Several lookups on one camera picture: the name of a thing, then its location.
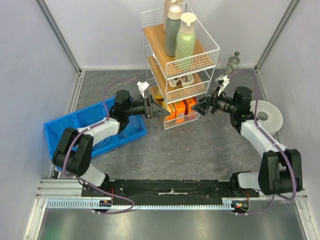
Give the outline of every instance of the gray floor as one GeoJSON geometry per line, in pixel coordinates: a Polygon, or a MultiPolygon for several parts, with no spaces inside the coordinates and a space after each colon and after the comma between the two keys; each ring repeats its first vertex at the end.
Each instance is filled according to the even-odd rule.
{"type": "MultiPolygon", "coordinates": [[[[260,210],[266,201],[252,200],[260,210]]],[[[215,210],[139,210],[111,216],[46,209],[39,240],[306,240],[297,207],[278,201],[263,214],[215,210]]]]}
{"type": "MultiPolygon", "coordinates": [[[[214,77],[222,74],[216,69],[214,77]]],[[[77,103],[77,110],[100,102],[104,90],[118,79],[145,81],[144,70],[87,71],[77,103]]],[[[226,90],[233,96],[238,86],[254,90],[247,72],[234,75],[226,90]]],[[[212,80],[209,92],[216,83],[212,80]]],[[[119,83],[110,88],[107,97],[121,89],[138,95],[134,83],[119,83]]],[[[199,120],[164,130],[159,119],[144,119],[147,135],[107,154],[92,163],[112,179],[229,179],[233,172],[258,171],[261,158],[252,145],[230,124],[223,112],[201,116],[199,120]]]]}

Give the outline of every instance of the white tape roll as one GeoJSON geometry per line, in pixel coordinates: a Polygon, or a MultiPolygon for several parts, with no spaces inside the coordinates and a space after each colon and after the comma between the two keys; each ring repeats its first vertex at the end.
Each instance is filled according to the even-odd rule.
{"type": "MultiPolygon", "coordinates": [[[[256,101],[252,101],[250,106],[250,110],[254,113],[256,101]]],[[[261,125],[270,135],[274,135],[284,124],[284,118],[280,110],[267,101],[258,101],[257,117],[261,125]]]]}

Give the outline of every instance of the orange box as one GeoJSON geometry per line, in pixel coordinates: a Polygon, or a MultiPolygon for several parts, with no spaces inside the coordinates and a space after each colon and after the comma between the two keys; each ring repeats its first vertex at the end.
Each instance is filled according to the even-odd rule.
{"type": "Polygon", "coordinates": [[[187,98],[185,100],[183,100],[184,104],[185,104],[185,115],[190,115],[188,116],[188,119],[194,119],[196,117],[196,111],[192,109],[192,106],[197,104],[197,100],[195,97],[190,97],[187,98]]]}
{"type": "Polygon", "coordinates": [[[166,109],[168,112],[171,113],[170,116],[166,117],[165,121],[170,121],[172,119],[175,119],[175,117],[176,117],[176,108],[175,108],[175,106],[172,103],[166,105],[166,103],[164,101],[162,102],[162,106],[163,106],[164,109],[166,109]]]}
{"type": "Polygon", "coordinates": [[[173,103],[174,107],[175,107],[175,118],[180,118],[176,120],[177,124],[183,123],[184,122],[184,115],[186,112],[186,105],[184,103],[184,101],[176,101],[173,103]]]}

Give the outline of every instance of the white panel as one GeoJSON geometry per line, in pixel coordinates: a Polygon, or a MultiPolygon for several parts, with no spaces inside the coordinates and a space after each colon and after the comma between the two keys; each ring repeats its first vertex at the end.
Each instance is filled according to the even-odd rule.
{"type": "Polygon", "coordinates": [[[303,180],[320,224],[320,2],[302,0],[261,69],[268,100],[283,114],[279,137],[302,156],[303,180]]]}
{"type": "Polygon", "coordinates": [[[66,113],[76,72],[33,0],[0,1],[0,233],[22,239],[50,169],[44,122],[66,113]]]}
{"type": "MultiPolygon", "coordinates": [[[[141,12],[163,0],[46,0],[82,68],[144,68],[141,12]]],[[[220,46],[218,66],[235,51],[253,67],[290,0],[188,0],[220,46]]]]}

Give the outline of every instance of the white pump cap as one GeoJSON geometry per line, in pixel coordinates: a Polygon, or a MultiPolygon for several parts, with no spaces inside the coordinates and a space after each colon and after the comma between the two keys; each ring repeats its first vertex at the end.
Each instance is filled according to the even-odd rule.
{"type": "Polygon", "coordinates": [[[181,15],[181,21],[186,23],[187,27],[190,27],[192,23],[197,20],[197,16],[192,12],[185,12],[181,15]]]}
{"type": "Polygon", "coordinates": [[[168,18],[172,20],[179,20],[182,14],[182,7],[179,5],[172,5],[169,8],[168,18]]]}
{"type": "Polygon", "coordinates": [[[197,16],[191,12],[185,12],[181,15],[180,32],[183,34],[193,34],[195,32],[195,22],[197,16]]]}

